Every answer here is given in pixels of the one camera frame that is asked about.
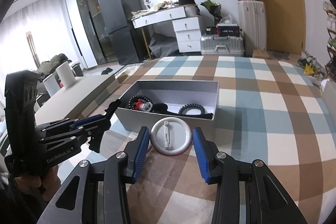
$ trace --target drawer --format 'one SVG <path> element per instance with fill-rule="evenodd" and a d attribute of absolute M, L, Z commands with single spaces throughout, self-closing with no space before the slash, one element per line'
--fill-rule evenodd
<path fill-rule="evenodd" d="M 200 17 L 188 17 L 179 20 L 173 21 L 174 31 L 187 31 L 187 30 L 196 30 L 200 29 L 199 23 Z"/>
<path fill-rule="evenodd" d="M 162 10 L 147 16 L 143 16 L 133 20 L 133 25 L 135 28 L 140 28 L 143 26 L 185 17 L 184 7 L 172 8 L 167 10 Z"/>
<path fill-rule="evenodd" d="M 200 40 L 201 37 L 202 37 L 201 30 L 176 32 L 177 42 Z"/>
<path fill-rule="evenodd" d="M 200 52 L 201 44 L 199 40 L 178 42 L 178 50 L 180 52 Z"/>

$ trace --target suitcase handle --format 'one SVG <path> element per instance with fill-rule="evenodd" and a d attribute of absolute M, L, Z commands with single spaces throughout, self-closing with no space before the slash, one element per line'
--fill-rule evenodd
<path fill-rule="evenodd" d="M 229 37 L 213 37 L 212 39 L 223 41 L 223 40 L 229 40 Z"/>
<path fill-rule="evenodd" d="M 228 52 L 230 51 L 229 48 L 228 48 L 227 46 L 224 46 L 224 45 L 223 45 L 223 46 L 217 45 L 217 46 L 215 47 L 215 50 L 214 50 L 214 51 L 215 51 L 215 52 L 218 52 L 219 49 L 226 49 Z"/>

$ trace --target open box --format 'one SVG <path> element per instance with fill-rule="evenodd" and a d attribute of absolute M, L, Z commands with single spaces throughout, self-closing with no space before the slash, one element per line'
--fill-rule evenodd
<path fill-rule="evenodd" d="M 191 130 L 201 127 L 204 135 L 211 138 L 216 107 L 218 104 L 219 83 L 216 81 L 198 80 L 138 80 L 121 97 L 121 105 L 116 115 L 126 130 L 139 132 L 142 126 L 150 130 L 154 124 L 171 115 L 147 113 L 128 109 L 129 100 L 135 95 L 149 97 L 153 103 L 165 103 L 168 111 L 178 113 L 187 104 L 202 105 L 206 113 L 213 113 L 212 119 L 178 117 L 185 121 Z M 199 110 L 190 110 L 187 114 L 199 114 Z"/>

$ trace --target curtain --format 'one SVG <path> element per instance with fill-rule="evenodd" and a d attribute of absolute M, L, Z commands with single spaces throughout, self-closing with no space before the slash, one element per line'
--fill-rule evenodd
<path fill-rule="evenodd" d="M 26 33 L 31 32 L 42 63 L 64 53 L 78 61 L 64 20 L 61 0 L 39 0 L 0 24 L 0 103 L 5 106 L 6 75 L 19 70 L 36 70 Z"/>

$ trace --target white desk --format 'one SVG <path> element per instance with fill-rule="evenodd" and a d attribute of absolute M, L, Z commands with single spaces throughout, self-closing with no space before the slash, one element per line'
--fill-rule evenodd
<path fill-rule="evenodd" d="M 178 6 L 136 18 L 133 20 L 134 28 L 142 28 L 155 23 L 172 20 L 179 51 L 200 52 L 200 39 L 202 34 L 205 33 L 205 27 L 201 15 L 188 16 L 191 14 L 191 10 L 195 9 L 194 6 Z"/>

